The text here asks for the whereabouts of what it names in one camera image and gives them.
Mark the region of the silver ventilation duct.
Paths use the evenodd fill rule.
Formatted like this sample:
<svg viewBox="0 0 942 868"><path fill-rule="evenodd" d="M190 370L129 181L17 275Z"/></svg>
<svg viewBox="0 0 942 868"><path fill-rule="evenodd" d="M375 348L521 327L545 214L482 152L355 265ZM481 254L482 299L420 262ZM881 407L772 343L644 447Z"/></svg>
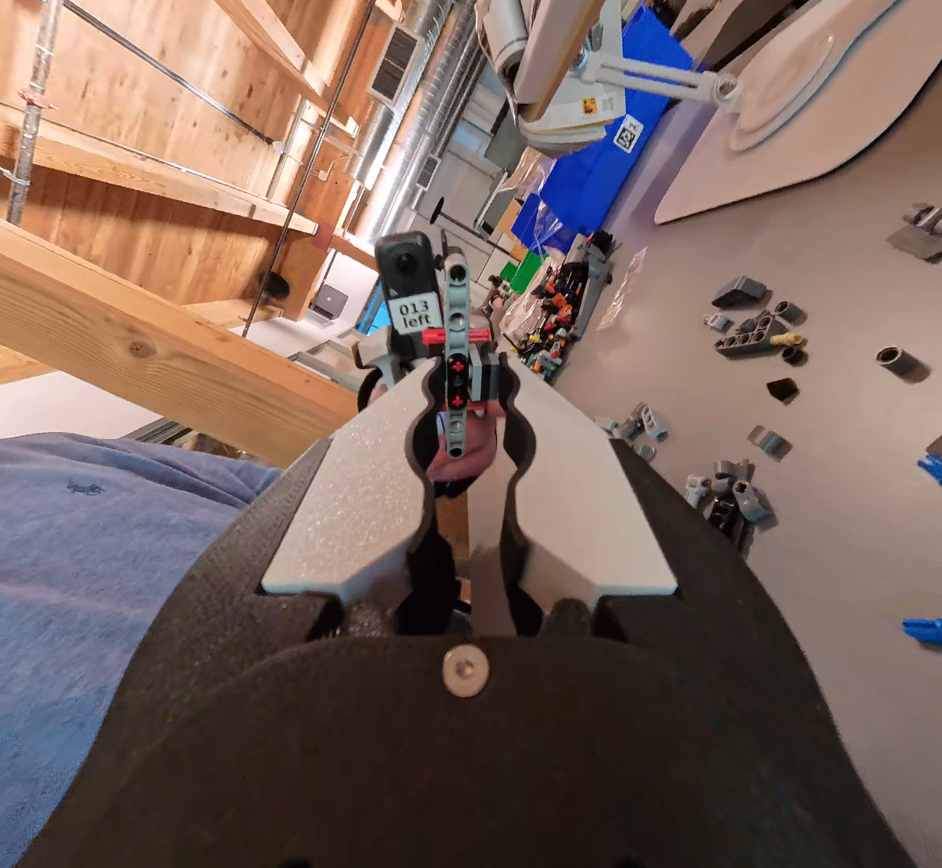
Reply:
<svg viewBox="0 0 942 868"><path fill-rule="evenodd" d="M368 79L370 109L345 172L363 196L351 242L372 249L415 204L427 163L449 121L461 113L465 84L480 73L477 0L410 0L389 29Z"/></svg>

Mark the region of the wooden ceiling beam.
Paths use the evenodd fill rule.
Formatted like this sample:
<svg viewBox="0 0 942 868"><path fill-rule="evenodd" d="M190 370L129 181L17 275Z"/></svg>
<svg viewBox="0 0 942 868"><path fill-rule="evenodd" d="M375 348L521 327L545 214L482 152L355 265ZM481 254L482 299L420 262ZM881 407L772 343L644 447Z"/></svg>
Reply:
<svg viewBox="0 0 942 868"><path fill-rule="evenodd" d="M357 413L356 397L190 309L1 224L1 343L273 465Z"/></svg>

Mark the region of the black standing table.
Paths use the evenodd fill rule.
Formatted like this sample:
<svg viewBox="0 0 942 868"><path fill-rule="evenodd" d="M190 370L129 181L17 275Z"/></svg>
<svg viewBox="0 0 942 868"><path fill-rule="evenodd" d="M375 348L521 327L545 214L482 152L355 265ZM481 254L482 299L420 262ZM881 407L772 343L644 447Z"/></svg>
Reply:
<svg viewBox="0 0 942 868"><path fill-rule="evenodd" d="M464 234L468 234L469 236L475 237L476 240L478 240L479 242L486 245L492 250L500 250L505 253L512 253L512 250L514 250L514 245L515 245L514 241L501 240L501 237L503 236L503 234L500 232L498 233L498 239L495 241L483 229L466 225L465 223L456 219L452 215L447 214L444 211L444 204L445 204L445 197L439 198L438 203L436 203L433 209L433 212L430 216L430 224L436 224L439 221L441 221L448 227L457 229L458 231L462 231Z"/></svg>

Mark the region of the blue storage bin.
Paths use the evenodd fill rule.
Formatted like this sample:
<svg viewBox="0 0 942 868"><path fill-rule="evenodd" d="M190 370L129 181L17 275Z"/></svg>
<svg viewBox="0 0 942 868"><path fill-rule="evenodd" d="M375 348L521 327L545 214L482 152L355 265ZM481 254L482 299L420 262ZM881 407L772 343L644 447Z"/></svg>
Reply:
<svg viewBox="0 0 942 868"><path fill-rule="evenodd" d="M641 5L622 31L625 57L677 70L693 69L693 59L669 28ZM626 111L606 124L605 137L554 163L539 197L571 234L589 236L606 224L621 204L626 186L642 168L649 144L668 109L669 99L628 89Z"/></svg>
<svg viewBox="0 0 942 868"><path fill-rule="evenodd" d="M565 226L535 193L526 197L511 231L521 246L540 257L551 250L568 255L576 238L576 232Z"/></svg>

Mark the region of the green storage bin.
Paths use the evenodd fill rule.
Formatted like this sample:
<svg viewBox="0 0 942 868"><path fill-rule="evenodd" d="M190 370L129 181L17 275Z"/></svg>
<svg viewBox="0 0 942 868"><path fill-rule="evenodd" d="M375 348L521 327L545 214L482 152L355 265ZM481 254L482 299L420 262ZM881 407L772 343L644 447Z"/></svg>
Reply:
<svg viewBox="0 0 942 868"><path fill-rule="evenodd" d="M541 267L544 258L526 250L524 259L521 262L509 260L501 269L500 277L512 290L512 292L522 295L525 293L531 280Z"/></svg>

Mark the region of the scattered grey lego pieces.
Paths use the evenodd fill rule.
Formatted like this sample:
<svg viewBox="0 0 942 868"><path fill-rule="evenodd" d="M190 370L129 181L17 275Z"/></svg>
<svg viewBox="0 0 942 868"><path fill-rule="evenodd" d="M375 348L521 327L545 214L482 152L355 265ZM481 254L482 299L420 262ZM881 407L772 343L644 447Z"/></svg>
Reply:
<svg viewBox="0 0 942 868"><path fill-rule="evenodd" d="M886 215L732 210L653 228L615 256L580 349L586 407L644 404L651 467L689 509L689 476L746 463L765 541L940 556L940 263L887 242ZM616 325L596 330L632 256Z"/></svg>

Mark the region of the clear plastic bag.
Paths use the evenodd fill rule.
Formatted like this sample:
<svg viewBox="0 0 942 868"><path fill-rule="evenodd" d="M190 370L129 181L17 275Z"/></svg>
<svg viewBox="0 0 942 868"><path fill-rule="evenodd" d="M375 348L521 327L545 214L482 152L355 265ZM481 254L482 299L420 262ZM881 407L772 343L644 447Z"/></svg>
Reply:
<svg viewBox="0 0 942 868"><path fill-rule="evenodd" d="M606 332L611 330L617 323L620 313L627 304L629 293L634 285L637 275L642 271L647 254L647 248L637 251L628 264L627 271L622 281L602 315L596 330Z"/></svg>

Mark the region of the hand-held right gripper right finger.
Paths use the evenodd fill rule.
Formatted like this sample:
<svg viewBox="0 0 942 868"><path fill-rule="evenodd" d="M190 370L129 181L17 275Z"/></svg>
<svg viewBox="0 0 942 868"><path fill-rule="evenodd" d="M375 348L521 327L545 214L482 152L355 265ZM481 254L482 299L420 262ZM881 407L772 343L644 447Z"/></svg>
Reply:
<svg viewBox="0 0 942 868"><path fill-rule="evenodd" d="M501 356L498 450L470 487L470 618L516 636L512 598L541 622L559 601L670 596L677 578L615 443L513 356Z"/></svg>

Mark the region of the person's blue clothed torso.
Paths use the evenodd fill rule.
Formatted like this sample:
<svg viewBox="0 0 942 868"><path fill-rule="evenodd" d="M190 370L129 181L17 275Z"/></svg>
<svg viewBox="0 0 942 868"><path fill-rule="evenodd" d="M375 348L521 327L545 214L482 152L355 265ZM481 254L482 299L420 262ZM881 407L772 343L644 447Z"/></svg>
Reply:
<svg viewBox="0 0 942 868"><path fill-rule="evenodd" d="M88 757L132 655L277 468L127 438L1 440L1 865Z"/></svg>

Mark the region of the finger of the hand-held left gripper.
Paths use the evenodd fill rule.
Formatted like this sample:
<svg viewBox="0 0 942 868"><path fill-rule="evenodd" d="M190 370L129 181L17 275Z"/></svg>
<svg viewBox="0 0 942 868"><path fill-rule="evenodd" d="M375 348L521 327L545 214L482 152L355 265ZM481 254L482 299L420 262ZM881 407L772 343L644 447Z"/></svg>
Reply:
<svg viewBox="0 0 942 868"><path fill-rule="evenodd" d="M403 376L402 359L391 340L361 341L359 367L378 371L386 389L392 389Z"/></svg>

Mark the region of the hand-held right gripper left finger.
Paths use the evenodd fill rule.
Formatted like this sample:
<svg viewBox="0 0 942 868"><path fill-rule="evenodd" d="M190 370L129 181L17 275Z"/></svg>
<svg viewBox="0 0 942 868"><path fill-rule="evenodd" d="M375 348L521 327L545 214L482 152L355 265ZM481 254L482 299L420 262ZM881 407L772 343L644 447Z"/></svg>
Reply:
<svg viewBox="0 0 942 868"><path fill-rule="evenodd" d="M421 359L336 431L272 557L266 594L312 592L344 606L445 604L445 543L433 482L445 396L440 358Z"/></svg>

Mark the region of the grey red lego assembly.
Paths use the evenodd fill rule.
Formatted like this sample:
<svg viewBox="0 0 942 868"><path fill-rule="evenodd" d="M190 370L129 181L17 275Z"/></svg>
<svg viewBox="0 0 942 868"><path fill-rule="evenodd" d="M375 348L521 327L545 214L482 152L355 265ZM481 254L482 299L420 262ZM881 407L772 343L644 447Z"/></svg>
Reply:
<svg viewBox="0 0 942 868"><path fill-rule="evenodd" d="M443 269L442 317L436 328L423 331L422 344L430 357L441 357L445 385L442 433L447 455L458 460L465 455L469 417L485 412L499 398L501 364L491 326L473 326L464 253L448 248Z"/></svg>

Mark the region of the person's left hand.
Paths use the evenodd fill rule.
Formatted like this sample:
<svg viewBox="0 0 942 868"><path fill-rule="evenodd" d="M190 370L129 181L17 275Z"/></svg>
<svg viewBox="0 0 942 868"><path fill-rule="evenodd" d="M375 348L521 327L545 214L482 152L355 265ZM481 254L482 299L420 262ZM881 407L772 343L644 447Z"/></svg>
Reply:
<svg viewBox="0 0 942 868"><path fill-rule="evenodd" d="M459 458L449 454L445 445L445 415L437 415L439 448L427 473L433 483L473 480L482 474L497 455L497 420L505 412L498 401L489 401L484 410L469 411L465 424L465 452Z"/></svg>

